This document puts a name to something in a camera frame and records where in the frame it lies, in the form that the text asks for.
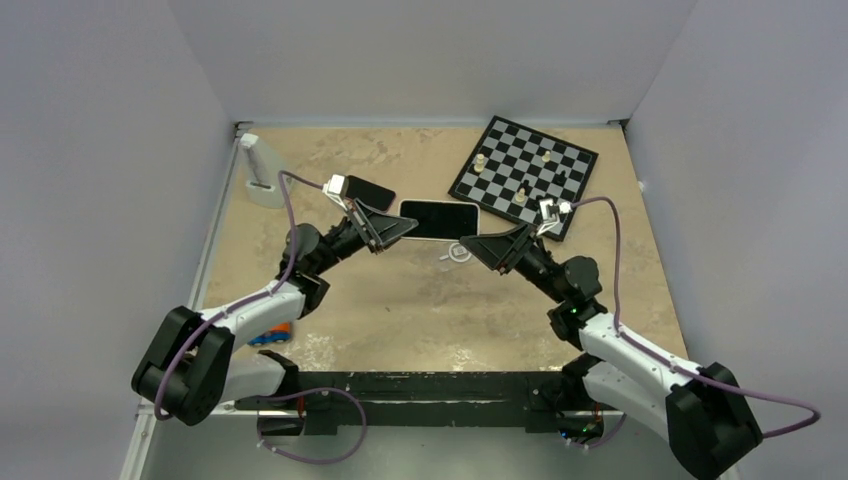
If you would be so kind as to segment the clear phone case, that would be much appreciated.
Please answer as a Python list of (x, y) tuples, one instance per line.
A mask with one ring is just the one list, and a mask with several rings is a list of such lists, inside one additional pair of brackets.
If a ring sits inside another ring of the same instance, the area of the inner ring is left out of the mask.
[(438, 261), (450, 261), (457, 264), (463, 264), (470, 261), (472, 258), (473, 255), (466, 247), (462, 246), (459, 242), (453, 242), (447, 247), (446, 253), (439, 256)]

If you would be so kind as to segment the phone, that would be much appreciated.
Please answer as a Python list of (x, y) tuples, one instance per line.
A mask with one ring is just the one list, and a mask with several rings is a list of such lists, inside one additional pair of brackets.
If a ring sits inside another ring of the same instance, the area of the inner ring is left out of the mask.
[(474, 203), (405, 199), (399, 204), (399, 215), (418, 222), (404, 235), (406, 239), (458, 241), (479, 233), (480, 209)]
[(375, 210), (387, 212), (396, 199), (396, 192), (371, 181), (348, 175), (345, 198), (351, 202), (358, 200)]

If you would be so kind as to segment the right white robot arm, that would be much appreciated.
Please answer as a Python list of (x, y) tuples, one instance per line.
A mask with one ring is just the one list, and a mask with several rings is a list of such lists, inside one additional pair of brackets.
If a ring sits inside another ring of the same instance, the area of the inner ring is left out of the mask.
[(596, 299), (602, 286), (594, 259), (554, 260), (530, 226), (464, 236), (460, 244), (489, 269), (516, 272), (555, 302), (555, 335), (588, 366), (564, 376), (561, 392), (576, 407), (592, 400), (614, 407), (666, 440), (696, 479), (727, 479), (763, 441), (733, 373), (677, 357), (621, 324)]

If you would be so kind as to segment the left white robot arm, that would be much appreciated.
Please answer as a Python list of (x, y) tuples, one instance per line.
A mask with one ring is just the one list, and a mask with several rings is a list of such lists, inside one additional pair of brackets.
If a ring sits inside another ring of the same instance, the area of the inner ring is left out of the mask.
[(387, 250), (418, 224), (354, 201), (326, 233), (308, 223), (292, 227), (279, 272), (267, 285), (222, 306), (200, 311), (179, 306), (166, 314), (132, 376), (132, 390), (153, 402), (160, 419), (174, 417), (188, 426), (221, 403), (251, 396), (275, 409), (289, 407), (298, 382), (286, 374), (284, 361), (262, 354), (235, 367), (233, 353), (272, 327), (316, 310), (330, 288), (324, 272), (363, 248), (373, 254)]

